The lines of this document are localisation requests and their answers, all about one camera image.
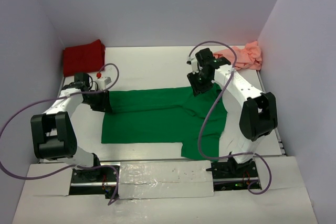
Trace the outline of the green t-shirt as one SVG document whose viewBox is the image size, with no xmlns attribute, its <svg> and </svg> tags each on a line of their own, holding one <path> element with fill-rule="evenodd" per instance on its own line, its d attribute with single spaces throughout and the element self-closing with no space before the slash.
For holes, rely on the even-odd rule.
<svg viewBox="0 0 336 224">
<path fill-rule="evenodd" d="M 221 91 L 215 85 L 209 92 L 194 96 L 191 87 L 151 90 L 111 91 L 111 113 L 102 123 L 103 144 L 181 143 L 181 156 L 203 160 L 203 154 L 219 156 L 219 138 L 227 111 L 217 104 L 202 135 L 201 126 Z"/>
</svg>

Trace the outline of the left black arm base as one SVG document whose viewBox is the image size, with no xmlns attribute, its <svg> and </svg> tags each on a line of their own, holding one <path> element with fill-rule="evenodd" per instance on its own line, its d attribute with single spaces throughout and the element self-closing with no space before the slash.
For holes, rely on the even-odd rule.
<svg viewBox="0 0 336 224">
<path fill-rule="evenodd" d="M 72 170 L 69 195 L 104 195 L 105 199 L 117 199 L 118 192 L 114 193 L 117 183 L 117 173 L 119 165 L 113 165 L 115 168 L 103 168 L 95 170 Z"/>
</svg>

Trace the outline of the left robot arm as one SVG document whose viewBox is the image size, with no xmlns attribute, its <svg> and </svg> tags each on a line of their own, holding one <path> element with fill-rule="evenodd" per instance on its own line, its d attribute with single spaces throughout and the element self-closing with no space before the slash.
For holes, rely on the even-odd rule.
<svg viewBox="0 0 336 224">
<path fill-rule="evenodd" d="M 79 147 L 71 116 L 81 104 L 89 105 L 94 111 L 111 112 L 107 90 L 111 84 L 111 78 L 100 73 L 97 80 L 87 73 L 75 74 L 74 81 L 62 87 L 59 99 L 30 120 L 35 156 L 85 167 L 83 173 L 90 181 L 99 180 L 103 174 L 99 158 Z"/>
</svg>

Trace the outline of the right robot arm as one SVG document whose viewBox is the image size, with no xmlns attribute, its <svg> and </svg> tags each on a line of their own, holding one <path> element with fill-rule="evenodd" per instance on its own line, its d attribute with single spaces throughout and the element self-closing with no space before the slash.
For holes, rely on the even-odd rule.
<svg viewBox="0 0 336 224">
<path fill-rule="evenodd" d="M 276 98 L 264 93 L 241 76 L 226 58 L 215 58 L 209 48 L 189 56 L 192 71 L 187 75 L 193 94 L 221 89 L 216 103 L 224 106 L 231 123 L 220 136 L 229 156 L 228 171 L 233 177 L 245 173 L 260 142 L 278 125 Z"/>
</svg>

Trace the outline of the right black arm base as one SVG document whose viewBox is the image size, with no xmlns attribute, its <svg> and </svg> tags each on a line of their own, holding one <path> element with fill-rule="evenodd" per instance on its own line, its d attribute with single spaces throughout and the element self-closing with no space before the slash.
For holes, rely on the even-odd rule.
<svg viewBox="0 0 336 224">
<path fill-rule="evenodd" d="M 214 191 L 261 189 L 259 176 L 254 161 L 250 161 L 242 167 L 234 167 L 232 163 L 216 162 L 206 169 L 212 173 Z"/>
</svg>

